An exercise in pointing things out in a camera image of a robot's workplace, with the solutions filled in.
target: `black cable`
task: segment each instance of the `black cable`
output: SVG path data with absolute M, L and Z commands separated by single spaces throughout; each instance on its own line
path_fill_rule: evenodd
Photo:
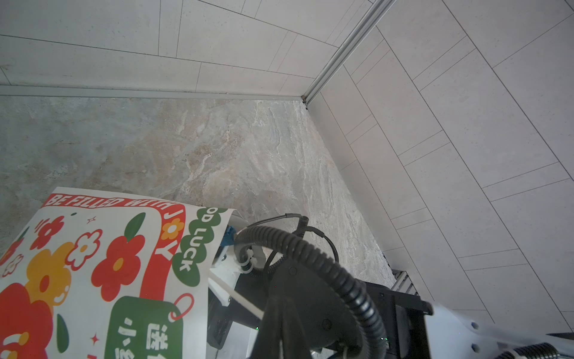
M 261 273 L 261 276 L 263 277 L 263 287 L 265 288 L 266 293 L 269 293 L 269 265 L 273 261 L 273 258 L 275 258 L 275 255 L 277 255 L 276 250 L 271 252 L 271 254 L 269 255 L 269 258 L 267 258 L 267 261 L 265 262 L 265 266 L 263 267 L 263 272 Z
M 309 223 L 309 218 L 305 217 L 304 215 L 301 215 L 299 213 L 285 213 L 282 215 L 278 215 L 277 217 L 262 219 L 260 221 L 257 221 L 257 222 L 254 222 L 254 223 L 248 225 L 247 227 L 258 226 L 258 225 L 263 224 L 263 223 L 272 222 L 272 221 L 276 221 L 278 219 L 283 219 L 283 218 L 299 218 L 299 223 L 297 224 L 297 228 L 301 228 L 302 226 L 306 226 Z M 285 260 L 286 260 L 285 257 L 279 258 L 279 260 L 277 262 L 275 262 L 275 264 L 268 265 L 267 270 L 265 268 L 263 270 L 261 270 L 261 269 L 253 267 L 253 269 L 251 270 L 250 273 L 252 276 L 254 276 L 256 278 L 265 277 L 266 275 L 268 275 L 270 273 L 274 273 L 275 270 L 277 268 L 279 268 L 281 263 L 283 263 Z M 251 263 L 247 263 L 242 268 L 244 271 L 248 271 L 251 266 L 252 266 Z M 265 283 L 266 280 L 267 280 L 267 282 L 269 282 L 269 279 L 263 278 L 263 283 Z
M 361 336 L 361 348 L 349 348 L 349 358 L 384 358 L 385 325 L 365 286 L 353 278 L 333 259 L 302 238 L 286 231 L 257 226 L 245 228 L 235 238 L 235 255 L 239 262 L 248 259 L 250 245 L 264 246 L 306 267 L 326 283 L 353 315 Z
M 260 221 L 257 222 L 253 222 L 252 224 L 248 225 L 247 227 L 253 227 L 253 226 L 258 226 L 261 225 L 263 223 L 267 223 L 267 222 L 271 222 L 271 221 L 276 221 L 278 219 L 283 219 L 283 218 L 301 218 L 303 217 L 303 215 L 299 214 L 299 213 L 285 213 L 282 215 L 278 215 L 277 217 L 271 217 L 268 219 L 262 219 Z
M 316 235 L 318 235 L 319 237 L 325 238 L 325 240 L 327 241 L 327 243 L 329 243 L 329 246 L 333 250 L 333 258 L 335 258 L 335 262 L 337 262 L 337 263 L 339 262 L 339 252 L 337 252 L 337 249 L 335 248 L 335 244 L 333 244 L 333 242 L 329 239 L 329 237 L 327 237 L 325 235 L 325 233 L 323 233 L 322 231 L 320 231 L 319 229 L 317 229 L 315 227 L 307 226 L 307 227 L 303 227 L 303 228 L 298 228 L 295 232 L 293 232 L 293 234 L 298 236 L 298 237 L 302 237 L 302 234 L 304 234 L 305 232 L 313 232 Z

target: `red flower graphic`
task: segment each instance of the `red flower graphic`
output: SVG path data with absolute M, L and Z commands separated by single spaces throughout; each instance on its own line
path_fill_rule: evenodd
M 106 259 L 101 261 L 92 273 L 92 284 L 102 288 L 103 300 L 114 300 L 121 286 L 131 284 L 138 276 L 141 263 L 136 254 L 144 244 L 145 238 L 142 235 L 135 236 L 131 241 L 121 236 L 110 243 Z
M 14 254 L 16 252 L 16 249 L 18 248 L 18 246 L 22 244 L 22 241 L 24 241 L 24 234 L 26 234 L 26 232 L 28 231 L 29 228 L 30 227 L 26 228 L 26 230 L 22 234 L 20 234 L 20 237 L 14 243 L 12 243 L 10 245 L 10 247 L 8 247 L 8 250 L 6 251 L 6 253 L 4 253 L 2 258 L 0 258 L 0 265 L 6 263 L 7 260 L 10 259 L 12 254 Z
M 60 231 L 64 226 L 64 222 L 62 222 L 64 216 L 61 215 L 58 218 L 54 219 L 51 223 L 46 223 L 42 228 L 38 231 L 38 238 L 32 243 L 30 249 L 40 249 L 48 243 L 48 241 L 52 238 L 52 236 Z
M 26 288 L 9 285 L 0 293 L 0 353 L 8 358 L 48 358 L 52 313 L 41 300 L 30 303 Z

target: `screw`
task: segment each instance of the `screw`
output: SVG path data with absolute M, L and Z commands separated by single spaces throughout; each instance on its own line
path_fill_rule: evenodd
M 332 325 L 329 319 L 323 319 L 323 322 L 321 322 L 321 327 L 323 327 L 324 330 L 330 330 Z

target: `green leaf graphic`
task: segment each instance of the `green leaf graphic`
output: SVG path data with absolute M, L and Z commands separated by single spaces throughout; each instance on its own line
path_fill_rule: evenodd
M 123 235 L 126 236 L 128 242 L 131 241 L 131 239 L 138 233 L 142 223 L 144 222 L 144 218 L 145 213 L 140 213 L 127 223 L 126 229 L 123 231 Z
M 26 234 L 26 232 L 27 232 L 29 229 L 30 229 L 30 227 L 26 228 L 26 229 L 22 232 L 22 234 L 20 234 L 20 237 L 18 237 L 18 239 L 17 239 L 16 241 L 18 242 L 18 241 L 22 240 L 22 238 L 24 237 L 24 234 Z
M 64 322 L 64 318 L 62 318 L 60 314 L 58 314 L 56 321 L 56 345 L 58 347 L 58 352 L 64 353 L 70 344 L 68 328 Z

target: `gray stone floor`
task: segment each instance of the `gray stone floor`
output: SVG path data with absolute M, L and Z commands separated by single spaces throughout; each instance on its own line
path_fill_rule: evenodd
M 67 186 L 235 208 L 250 222 L 302 213 L 357 278 L 394 283 L 300 102 L 0 96 L 0 149 L 2 253 Z

